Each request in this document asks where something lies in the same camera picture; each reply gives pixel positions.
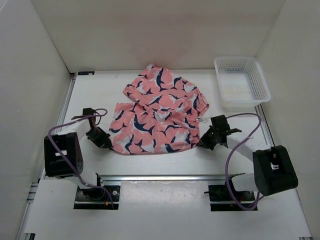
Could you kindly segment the pink shark print shorts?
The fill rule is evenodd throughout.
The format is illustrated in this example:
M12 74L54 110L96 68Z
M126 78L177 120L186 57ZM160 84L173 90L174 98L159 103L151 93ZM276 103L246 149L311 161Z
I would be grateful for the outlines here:
M187 151L200 139L200 118L210 105L192 82L149 64L117 103L109 127L112 150L123 155Z

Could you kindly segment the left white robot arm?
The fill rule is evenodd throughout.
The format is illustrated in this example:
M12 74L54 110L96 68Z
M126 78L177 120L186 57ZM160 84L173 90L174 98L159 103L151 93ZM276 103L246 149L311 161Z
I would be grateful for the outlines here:
M107 113L105 108L84 108L81 115L51 128L44 138L46 175L68 180L80 189L87 189L87 194L93 200L103 198L105 188L100 175L85 167L80 140L86 138L99 149L112 150L110 134L99 126Z

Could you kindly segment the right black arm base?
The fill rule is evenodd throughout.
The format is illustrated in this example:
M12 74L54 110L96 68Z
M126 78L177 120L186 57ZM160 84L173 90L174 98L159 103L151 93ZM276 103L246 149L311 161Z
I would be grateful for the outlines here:
M240 212L243 211L231 198L226 185L209 185L204 192L209 196L211 212ZM256 200L253 192L242 191L234 194L236 200L245 208L252 207Z

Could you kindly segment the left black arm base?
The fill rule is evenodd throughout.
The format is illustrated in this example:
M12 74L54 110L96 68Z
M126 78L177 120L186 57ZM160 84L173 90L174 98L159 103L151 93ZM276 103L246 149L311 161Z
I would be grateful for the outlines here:
M76 210L118 210L120 205L120 185L105 185L102 189L77 187L73 208Z

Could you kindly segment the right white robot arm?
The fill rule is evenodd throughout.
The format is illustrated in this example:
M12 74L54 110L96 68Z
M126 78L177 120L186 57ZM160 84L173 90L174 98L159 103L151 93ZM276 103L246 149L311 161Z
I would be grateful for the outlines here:
M231 150L225 163L224 193L227 198L236 200L243 192L270 196L298 186L297 174L284 146L270 146L256 141L251 135L246 136L240 129L231 128L225 115L210 120L209 129L196 145L210 150L221 145ZM253 163L253 173L229 175L229 163L234 152Z

